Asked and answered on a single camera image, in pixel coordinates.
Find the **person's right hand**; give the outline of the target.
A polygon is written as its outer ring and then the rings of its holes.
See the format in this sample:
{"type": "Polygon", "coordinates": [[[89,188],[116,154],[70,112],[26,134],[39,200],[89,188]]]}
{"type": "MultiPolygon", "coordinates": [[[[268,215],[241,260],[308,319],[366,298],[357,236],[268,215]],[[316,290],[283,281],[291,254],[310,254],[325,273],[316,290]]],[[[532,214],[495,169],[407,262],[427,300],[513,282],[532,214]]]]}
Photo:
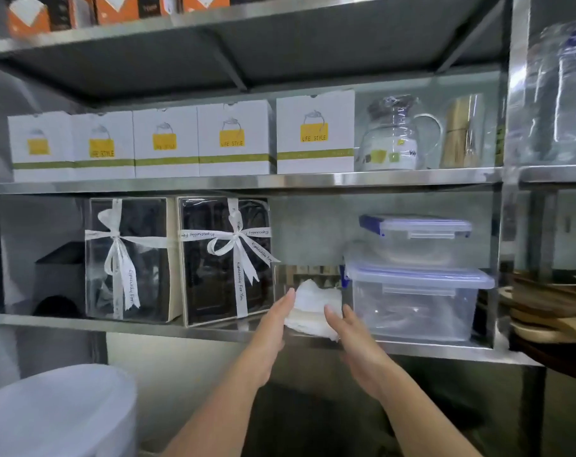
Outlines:
{"type": "Polygon", "coordinates": [[[356,382],[374,399],[386,404],[399,366],[373,339],[367,327],[347,305],[343,306],[346,333],[340,340],[343,359],[356,382]]]}

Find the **person's left hand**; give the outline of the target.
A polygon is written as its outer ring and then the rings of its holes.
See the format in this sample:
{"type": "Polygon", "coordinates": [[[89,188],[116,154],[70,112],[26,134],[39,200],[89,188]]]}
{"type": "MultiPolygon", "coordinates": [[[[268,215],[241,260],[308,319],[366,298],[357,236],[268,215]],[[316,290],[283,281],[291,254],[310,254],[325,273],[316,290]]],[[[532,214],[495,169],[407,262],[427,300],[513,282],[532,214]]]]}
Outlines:
{"type": "Polygon", "coordinates": [[[268,312],[262,317],[244,351],[246,370],[258,388],[268,382],[277,355],[284,346],[284,330],[281,336],[272,336],[268,332],[268,312]]]}

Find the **white cloth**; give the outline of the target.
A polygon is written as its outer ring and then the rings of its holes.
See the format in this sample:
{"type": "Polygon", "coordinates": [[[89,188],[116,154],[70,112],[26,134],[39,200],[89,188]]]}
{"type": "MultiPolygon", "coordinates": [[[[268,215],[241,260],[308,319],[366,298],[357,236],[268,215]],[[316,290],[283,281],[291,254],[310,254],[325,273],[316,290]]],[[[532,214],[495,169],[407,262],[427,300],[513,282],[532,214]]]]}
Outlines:
{"type": "Polygon", "coordinates": [[[339,336],[328,324],[324,308],[329,306],[339,317],[343,317],[342,297],[341,290],[320,288],[312,279],[307,279],[296,289],[295,304],[284,320],[284,326],[299,333],[337,342],[339,336]]]}

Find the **person's right forearm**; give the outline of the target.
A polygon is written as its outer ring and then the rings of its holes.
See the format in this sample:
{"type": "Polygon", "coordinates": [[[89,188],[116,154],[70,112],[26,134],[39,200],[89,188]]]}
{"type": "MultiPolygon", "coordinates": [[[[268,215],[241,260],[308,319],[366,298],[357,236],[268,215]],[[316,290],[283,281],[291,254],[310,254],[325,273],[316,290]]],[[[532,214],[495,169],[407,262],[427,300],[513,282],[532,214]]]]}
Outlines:
{"type": "Polygon", "coordinates": [[[482,457],[403,369],[383,368],[379,387],[404,457],[482,457]]]}

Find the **person's left forearm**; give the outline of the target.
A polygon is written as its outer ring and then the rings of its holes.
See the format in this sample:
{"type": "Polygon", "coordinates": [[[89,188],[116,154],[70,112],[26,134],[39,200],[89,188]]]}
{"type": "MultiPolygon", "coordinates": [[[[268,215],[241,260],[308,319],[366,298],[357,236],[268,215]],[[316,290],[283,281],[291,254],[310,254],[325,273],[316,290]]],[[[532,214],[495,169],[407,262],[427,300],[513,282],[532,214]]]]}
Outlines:
{"type": "Polygon", "coordinates": [[[161,457],[240,457],[261,378],[231,368],[161,457]]]}

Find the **small clear box wooden pieces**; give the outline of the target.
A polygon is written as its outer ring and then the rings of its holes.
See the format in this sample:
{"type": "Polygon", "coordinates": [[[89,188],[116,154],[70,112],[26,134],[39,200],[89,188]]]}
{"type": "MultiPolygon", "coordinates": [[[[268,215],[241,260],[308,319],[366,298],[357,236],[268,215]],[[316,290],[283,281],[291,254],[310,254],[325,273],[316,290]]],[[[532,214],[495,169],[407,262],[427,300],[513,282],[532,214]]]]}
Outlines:
{"type": "Polygon", "coordinates": [[[273,266],[274,298],[279,299],[289,288],[297,289],[301,283],[309,279],[322,289],[342,288],[339,266],[277,264],[273,266]]]}

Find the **clear gift box white ribbon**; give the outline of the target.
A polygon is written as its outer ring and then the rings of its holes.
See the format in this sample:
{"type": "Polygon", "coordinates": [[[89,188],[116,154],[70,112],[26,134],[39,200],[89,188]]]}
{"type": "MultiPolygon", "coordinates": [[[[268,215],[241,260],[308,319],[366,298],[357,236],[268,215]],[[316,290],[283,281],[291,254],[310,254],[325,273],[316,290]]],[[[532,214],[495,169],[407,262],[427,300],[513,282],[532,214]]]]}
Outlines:
{"type": "Polygon", "coordinates": [[[270,208],[261,197],[179,197],[185,325],[244,319],[274,300],[270,208]]]}
{"type": "Polygon", "coordinates": [[[85,209],[86,315],[170,323],[183,315],[176,197],[94,197],[85,209]]]}

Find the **large clear plastic container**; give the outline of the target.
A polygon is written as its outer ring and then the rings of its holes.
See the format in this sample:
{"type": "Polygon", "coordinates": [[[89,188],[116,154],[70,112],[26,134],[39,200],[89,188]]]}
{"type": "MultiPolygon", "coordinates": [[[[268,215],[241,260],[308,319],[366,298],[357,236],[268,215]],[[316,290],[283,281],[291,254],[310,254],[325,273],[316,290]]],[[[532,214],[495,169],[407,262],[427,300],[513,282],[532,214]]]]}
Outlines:
{"type": "Polygon", "coordinates": [[[357,247],[344,253],[343,277],[372,334],[430,342],[469,340],[477,295],[495,287],[477,268],[405,268],[357,247]]]}

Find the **small clear container blue lid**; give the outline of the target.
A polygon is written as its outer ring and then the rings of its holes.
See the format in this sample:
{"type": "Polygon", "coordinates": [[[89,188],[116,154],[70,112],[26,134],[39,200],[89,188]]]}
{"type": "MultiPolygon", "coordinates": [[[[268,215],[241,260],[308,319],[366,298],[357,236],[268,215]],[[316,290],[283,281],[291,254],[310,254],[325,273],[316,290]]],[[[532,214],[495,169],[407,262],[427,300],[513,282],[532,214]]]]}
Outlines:
{"type": "Polygon", "coordinates": [[[411,268],[462,268],[471,222],[430,215],[364,214],[372,252],[391,264],[411,268]]]}

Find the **stainless steel shelf rack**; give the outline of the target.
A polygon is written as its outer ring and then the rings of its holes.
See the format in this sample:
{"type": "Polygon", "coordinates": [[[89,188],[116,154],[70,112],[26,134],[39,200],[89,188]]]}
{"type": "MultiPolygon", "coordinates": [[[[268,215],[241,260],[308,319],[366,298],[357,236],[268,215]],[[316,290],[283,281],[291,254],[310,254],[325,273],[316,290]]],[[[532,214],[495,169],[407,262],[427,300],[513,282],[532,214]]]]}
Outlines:
{"type": "MultiPolygon", "coordinates": [[[[0,31],[4,6],[0,0],[0,31]]],[[[576,0],[270,0],[178,14],[108,27],[41,34],[30,39],[0,36],[0,118],[23,111],[26,91],[44,105],[63,99],[77,110],[127,105],[199,103],[227,98],[276,97],[289,91],[381,84],[402,79],[465,78],[499,69],[498,124],[507,131],[503,167],[431,169],[431,174],[288,174],[211,176],[199,180],[5,183],[8,137],[0,136],[0,200],[9,195],[82,197],[124,192],[251,192],[319,194],[373,191],[490,189],[489,267],[511,268],[521,247],[527,264],[549,275],[557,256],[558,191],[576,186],[576,166],[526,168],[547,193],[535,194],[532,215],[539,227],[521,227],[517,239],[516,130],[525,106],[525,68],[532,36],[553,23],[576,20],[576,0]]],[[[10,250],[2,252],[0,215],[0,314],[5,312],[10,250]]],[[[14,336],[0,330],[0,386],[19,379],[14,336]]]]}

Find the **white box with yellow label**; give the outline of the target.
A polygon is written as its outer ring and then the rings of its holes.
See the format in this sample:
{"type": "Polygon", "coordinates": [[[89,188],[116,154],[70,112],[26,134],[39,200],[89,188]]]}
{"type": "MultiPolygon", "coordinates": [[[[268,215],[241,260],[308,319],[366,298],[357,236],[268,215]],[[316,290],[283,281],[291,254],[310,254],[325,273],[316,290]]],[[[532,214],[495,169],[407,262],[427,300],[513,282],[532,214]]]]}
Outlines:
{"type": "Polygon", "coordinates": [[[74,114],[71,128],[76,180],[136,177],[132,111],[74,114]]]}
{"type": "Polygon", "coordinates": [[[200,175],[197,107],[134,110],[132,121],[136,178],[200,175]]]}
{"type": "Polygon", "coordinates": [[[8,117],[16,183],[76,178],[72,116],[64,111],[8,117]]]}
{"type": "Polygon", "coordinates": [[[276,173],[276,124],[268,100],[197,106],[200,176],[276,173]]]}
{"type": "Polygon", "coordinates": [[[352,89],[276,99],[278,174],[354,172],[352,89]]]}

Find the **wrapped glass pitcher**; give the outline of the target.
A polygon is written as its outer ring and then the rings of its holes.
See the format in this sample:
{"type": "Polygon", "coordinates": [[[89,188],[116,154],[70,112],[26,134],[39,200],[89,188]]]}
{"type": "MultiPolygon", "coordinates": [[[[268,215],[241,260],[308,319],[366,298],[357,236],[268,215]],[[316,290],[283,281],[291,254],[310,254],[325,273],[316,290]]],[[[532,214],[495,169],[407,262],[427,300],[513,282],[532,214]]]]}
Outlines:
{"type": "Polygon", "coordinates": [[[444,126],[433,114],[412,114],[419,102],[417,97],[403,94],[376,99],[368,105],[370,122],[355,157],[357,171],[425,169],[429,149],[419,142],[415,120],[426,118],[436,124],[435,146],[443,142],[444,126]]]}

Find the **stack of wooden boards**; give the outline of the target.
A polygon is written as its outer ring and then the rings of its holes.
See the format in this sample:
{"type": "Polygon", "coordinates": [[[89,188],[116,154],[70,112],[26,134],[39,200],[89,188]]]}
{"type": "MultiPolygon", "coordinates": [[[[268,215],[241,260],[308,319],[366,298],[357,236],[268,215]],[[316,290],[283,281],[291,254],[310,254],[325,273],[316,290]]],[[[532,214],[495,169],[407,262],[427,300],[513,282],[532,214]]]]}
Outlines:
{"type": "Polygon", "coordinates": [[[576,276],[541,283],[514,273],[498,289],[510,316],[512,348],[561,374],[576,378],[576,276]]]}

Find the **wooden item in clear pack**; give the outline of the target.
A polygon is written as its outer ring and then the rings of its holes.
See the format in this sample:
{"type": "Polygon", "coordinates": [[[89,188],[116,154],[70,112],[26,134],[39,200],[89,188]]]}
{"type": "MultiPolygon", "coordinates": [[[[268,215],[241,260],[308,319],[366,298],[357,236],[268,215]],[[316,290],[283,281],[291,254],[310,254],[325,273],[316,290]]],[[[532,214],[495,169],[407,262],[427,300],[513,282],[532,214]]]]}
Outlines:
{"type": "Polygon", "coordinates": [[[484,101],[484,95],[476,93],[459,96],[449,102],[440,168],[458,169],[481,166],[484,101]]]}

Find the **orange and black box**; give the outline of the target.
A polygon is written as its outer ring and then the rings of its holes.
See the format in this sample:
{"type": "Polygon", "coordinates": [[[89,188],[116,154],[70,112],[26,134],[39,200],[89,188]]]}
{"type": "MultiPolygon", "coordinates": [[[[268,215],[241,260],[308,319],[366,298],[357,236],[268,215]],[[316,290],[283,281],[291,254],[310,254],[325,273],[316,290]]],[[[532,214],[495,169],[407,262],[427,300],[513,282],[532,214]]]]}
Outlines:
{"type": "Polygon", "coordinates": [[[205,11],[213,8],[223,8],[228,6],[260,2],[264,0],[180,0],[180,1],[182,11],[184,13],[189,13],[193,11],[200,11],[200,10],[205,11]]]}
{"type": "Polygon", "coordinates": [[[178,12],[179,0],[94,0],[98,25],[139,21],[178,12]]]}
{"type": "Polygon", "coordinates": [[[96,25],[94,0],[4,0],[12,37],[96,25]]]}

